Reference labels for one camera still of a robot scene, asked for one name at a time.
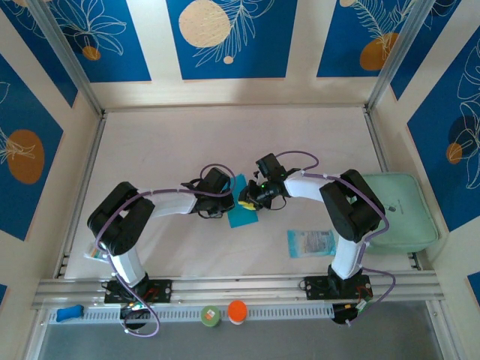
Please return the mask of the blue paper sheet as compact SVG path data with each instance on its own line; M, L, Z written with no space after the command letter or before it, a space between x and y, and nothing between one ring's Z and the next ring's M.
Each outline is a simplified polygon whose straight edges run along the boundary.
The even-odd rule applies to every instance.
M235 177L235 189L232 192L234 199L234 208L227 212L227 218L231 228L239 228L246 225L254 224L258 221L255 211L247 210L239 205L239 194L247 186L247 180L244 174Z

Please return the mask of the blue wet wipes packet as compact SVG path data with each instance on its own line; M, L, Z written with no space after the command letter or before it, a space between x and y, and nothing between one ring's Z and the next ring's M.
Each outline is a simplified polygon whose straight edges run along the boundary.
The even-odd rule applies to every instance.
M287 242L289 255L293 259L334 256L336 253L335 237L331 230L289 229L287 231Z

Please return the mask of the orange-lidded white container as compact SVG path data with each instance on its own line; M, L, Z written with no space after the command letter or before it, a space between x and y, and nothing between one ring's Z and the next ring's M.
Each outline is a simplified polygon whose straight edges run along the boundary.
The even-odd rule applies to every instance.
M227 308L229 321L234 325L241 325L248 316L248 307L241 300L232 301Z

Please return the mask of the green cylindrical container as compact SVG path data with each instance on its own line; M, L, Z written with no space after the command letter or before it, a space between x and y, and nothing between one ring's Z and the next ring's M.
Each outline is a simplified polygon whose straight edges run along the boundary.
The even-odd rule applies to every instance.
M205 306L200 313L201 323L206 327L215 327L221 321L221 311L214 305Z

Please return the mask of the small clear snack packet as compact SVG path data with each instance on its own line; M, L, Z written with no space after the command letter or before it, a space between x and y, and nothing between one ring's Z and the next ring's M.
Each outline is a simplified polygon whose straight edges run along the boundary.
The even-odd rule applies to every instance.
M94 242L88 245L85 249L84 257L89 260L96 260L103 263L107 262L107 254L100 250Z

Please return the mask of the mint green zip pouch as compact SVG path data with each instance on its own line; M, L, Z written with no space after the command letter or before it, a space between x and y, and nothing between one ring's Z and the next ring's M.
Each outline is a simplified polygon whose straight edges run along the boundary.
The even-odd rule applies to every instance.
M374 237L369 254L416 253L435 244L439 233L415 177L408 173L365 174L369 185L385 209L389 229Z

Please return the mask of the blue bone-shaped toy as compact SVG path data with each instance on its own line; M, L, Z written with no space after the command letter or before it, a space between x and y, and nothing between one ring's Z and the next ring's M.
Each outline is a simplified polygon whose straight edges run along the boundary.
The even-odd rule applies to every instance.
M81 304L77 304L71 307L64 307L56 311L55 321L62 323L68 320L74 320L81 318L84 314L84 307Z

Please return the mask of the long aluminium mounting rail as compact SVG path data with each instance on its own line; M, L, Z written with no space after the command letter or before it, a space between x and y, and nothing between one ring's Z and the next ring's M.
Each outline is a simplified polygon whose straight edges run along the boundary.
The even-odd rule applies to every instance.
M445 298L434 271L397 271L386 302L442 301ZM170 304L225 305L242 300L249 305L305 303L302 275L255 275L241 277L172 277ZM31 307L35 310L73 305L103 306L105 279L45 279L38 284Z

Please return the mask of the aluminium table end rail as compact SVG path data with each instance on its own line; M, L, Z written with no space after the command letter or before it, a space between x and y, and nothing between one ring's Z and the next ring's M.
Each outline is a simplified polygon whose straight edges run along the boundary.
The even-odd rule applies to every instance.
M319 109L347 109L366 107L365 103L212 103L212 104L185 104L160 106L123 106L110 107L104 113L141 113L141 112L171 112L181 110L246 110L246 109L274 109L274 108L319 108Z

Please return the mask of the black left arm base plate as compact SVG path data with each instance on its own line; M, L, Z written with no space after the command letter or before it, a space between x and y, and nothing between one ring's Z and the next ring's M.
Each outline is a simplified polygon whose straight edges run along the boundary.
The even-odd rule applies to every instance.
M143 280L133 290L147 303L170 303L172 295L171 280ZM105 304L126 304L136 302L137 298L128 292L117 280L110 280L101 284L105 290Z

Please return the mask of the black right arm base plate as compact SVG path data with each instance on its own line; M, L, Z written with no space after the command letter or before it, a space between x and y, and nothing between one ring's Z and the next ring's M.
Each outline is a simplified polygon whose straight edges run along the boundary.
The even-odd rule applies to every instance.
M370 278L365 274L347 280L329 276L309 276L303 280L308 300L353 300L373 297Z

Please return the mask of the aluminium frame post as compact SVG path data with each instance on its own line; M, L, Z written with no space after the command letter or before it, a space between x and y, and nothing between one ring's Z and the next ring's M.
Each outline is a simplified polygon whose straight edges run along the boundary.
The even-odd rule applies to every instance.
M365 104L370 115L401 66L436 0L416 0Z
M43 0L25 0L27 8L33 16L38 27L52 47L62 67L73 81L76 88L82 93L87 104L94 113L103 118L104 109L95 95L88 77L83 70L78 58L75 56L67 38L63 34L55 17Z

